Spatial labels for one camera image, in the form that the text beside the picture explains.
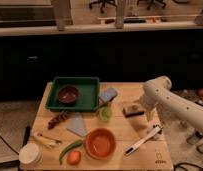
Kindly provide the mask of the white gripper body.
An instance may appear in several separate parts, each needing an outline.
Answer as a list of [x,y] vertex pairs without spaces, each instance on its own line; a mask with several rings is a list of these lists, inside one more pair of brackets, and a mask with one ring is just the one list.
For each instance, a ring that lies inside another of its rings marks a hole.
[[147,113],[151,112],[157,105],[157,101],[147,94],[143,94],[140,97],[139,102]]

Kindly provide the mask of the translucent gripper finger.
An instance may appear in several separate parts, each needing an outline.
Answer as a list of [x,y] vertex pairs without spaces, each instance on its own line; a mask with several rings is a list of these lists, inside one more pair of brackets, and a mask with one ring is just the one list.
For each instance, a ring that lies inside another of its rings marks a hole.
[[152,121],[153,118],[154,118],[154,115],[155,115],[155,110],[147,111],[147,112],[146,112],[147,121],[148,121],[148,122]]

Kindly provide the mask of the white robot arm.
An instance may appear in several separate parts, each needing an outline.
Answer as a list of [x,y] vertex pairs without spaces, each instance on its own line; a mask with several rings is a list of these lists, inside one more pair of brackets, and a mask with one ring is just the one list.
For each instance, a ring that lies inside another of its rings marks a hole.
[[147,111],[162,104],[203,134],[203,107],[172,93],[171,87],[172,82],[167,76],[148,80],[143,84],[144,93],[139,103]]

